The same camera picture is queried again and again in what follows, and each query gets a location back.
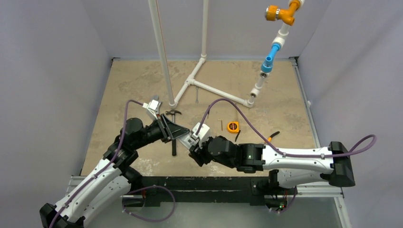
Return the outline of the white remote control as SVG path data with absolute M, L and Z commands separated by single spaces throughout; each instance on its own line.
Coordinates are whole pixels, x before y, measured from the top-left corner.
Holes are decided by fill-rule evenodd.
M 189 132 L 177 139 L 187 150 L 190 150 L 197 144 L 197 139 L 192 137 L 192 133 Z

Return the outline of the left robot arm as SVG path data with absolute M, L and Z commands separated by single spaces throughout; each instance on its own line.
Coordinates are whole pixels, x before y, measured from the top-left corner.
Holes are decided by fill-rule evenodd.
M 123 194 L 137 194 L 142 176 L 131 164 L 137 149 L 161 140 L 170 142 L 188 134 L 188 128 L 171 122 L 164 114 L 144 126 L 139 118 L 127 119 L 120 135 L 98 165 L 69 194 L 39 211 L 45 228 L 86 228 L 102 210 Z

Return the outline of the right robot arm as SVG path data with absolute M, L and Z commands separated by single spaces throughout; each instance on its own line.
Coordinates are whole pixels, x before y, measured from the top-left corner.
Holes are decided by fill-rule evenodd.
M 217 136 L 192 143 L 189 152 L 199 166 L 214 161 L 244 173 L 278 170 L 267 180 L 267 188 L 272 193 L 319 181 L 336 187 L 355 186 L 350 157 L 341 142 L 331 142 L 328 147 L 314 149 L 283 148 L 279 153 L 269 145 L 234 144 L 225 137 Z

